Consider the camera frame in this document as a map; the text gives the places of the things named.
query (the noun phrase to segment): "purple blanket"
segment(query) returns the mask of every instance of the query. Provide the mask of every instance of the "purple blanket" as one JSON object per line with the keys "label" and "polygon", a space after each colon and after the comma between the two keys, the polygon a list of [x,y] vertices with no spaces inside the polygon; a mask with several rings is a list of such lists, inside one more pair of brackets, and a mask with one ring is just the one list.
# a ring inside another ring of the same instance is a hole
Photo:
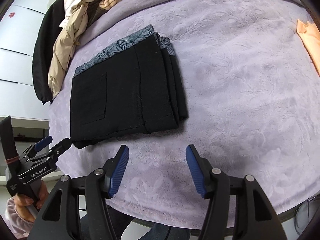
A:
{"label": "purple blanket", "polygon": [[[277,213],[319,190],[320,81],[296,34],[298,18],[311,20],[298,0],[171,0],[158,5],[150,0],[149,6],[126,1],[84,34],[82,45],[91,41],[76,52],[50,106],[53,143],[70,135],[75,69],[148,24],[172,42],[189,118],[178,130],[113,138],[81,150],[72,146],[59,157],[63,172],[87,175],[126,144],[129,163],[108,204],[140,219],[185,228],[201,228],[208,205],[197,194],[185,160],[189,144],[228,175],[252,174]],[[136,12],[141,6],[147,9]],[[123,14],[113,22],[117,11]],[[230,217],[234,207],[232,201]]]}

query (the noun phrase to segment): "folded black pants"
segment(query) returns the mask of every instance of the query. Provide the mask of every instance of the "folded black pants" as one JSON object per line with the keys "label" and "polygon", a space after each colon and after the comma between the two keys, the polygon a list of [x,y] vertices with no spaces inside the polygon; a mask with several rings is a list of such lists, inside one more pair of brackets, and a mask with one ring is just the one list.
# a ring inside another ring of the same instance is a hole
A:
{"label": "folded black pants", "polygon": [[187,117],[175,56],[154,36],[73,79],[70,138],[77,148],[131,133],[178,128]]}

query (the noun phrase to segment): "black jacket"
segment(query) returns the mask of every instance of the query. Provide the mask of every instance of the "black jacket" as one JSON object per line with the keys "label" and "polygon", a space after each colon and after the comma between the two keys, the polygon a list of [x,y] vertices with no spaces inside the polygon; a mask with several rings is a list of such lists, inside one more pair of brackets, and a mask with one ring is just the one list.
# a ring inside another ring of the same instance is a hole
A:
{"label": "black jacket", "polygon": [[52,101],[52,92],[48,85],[48,72],[53,56],[53,45],[62,28],[59,24],[65,18],[63,0],[56,0],[45,14],[32,59],[33,87],[37,98],[43,104]]}

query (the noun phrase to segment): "metal screw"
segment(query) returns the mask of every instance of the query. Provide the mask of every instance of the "metal screw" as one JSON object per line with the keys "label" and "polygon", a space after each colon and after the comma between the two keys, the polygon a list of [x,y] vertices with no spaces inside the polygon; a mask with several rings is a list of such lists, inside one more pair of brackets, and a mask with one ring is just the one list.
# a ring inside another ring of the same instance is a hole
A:
{"label": "metal screw", "polygon": [[254,181],[254,177],[251,175],[247,175],[245,176],[245,178],[247,179],[247,181],[250,181],[250,182]]}
{"label": "metal screw", "polygon": [[69,176],[68,175],[63,175],[60,180],[61,181],[67,181],[69,179]]}
{"label": "metal screw", "polygon": [[220,174],[221,173],[221,170],[218,168],[213,168],[211,171],[213,174]]}
{"label": "metal screw", "polygon": [[94,174],[96,174],[96,175],[101,175],[102,173],[103,173],[103,169],[96,169],[94,171]]}

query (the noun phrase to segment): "pink sleeve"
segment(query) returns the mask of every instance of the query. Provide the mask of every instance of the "pink sleeve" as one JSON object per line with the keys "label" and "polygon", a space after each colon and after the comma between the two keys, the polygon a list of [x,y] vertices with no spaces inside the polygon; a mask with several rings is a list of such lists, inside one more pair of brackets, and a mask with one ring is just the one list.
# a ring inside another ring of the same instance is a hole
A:
{"label": "pink sleeve", "polygon": [[4,221],[18,239],[28,236],[33,226],[32,222],[26,221],[17,213],[13,198],[7,201]]}

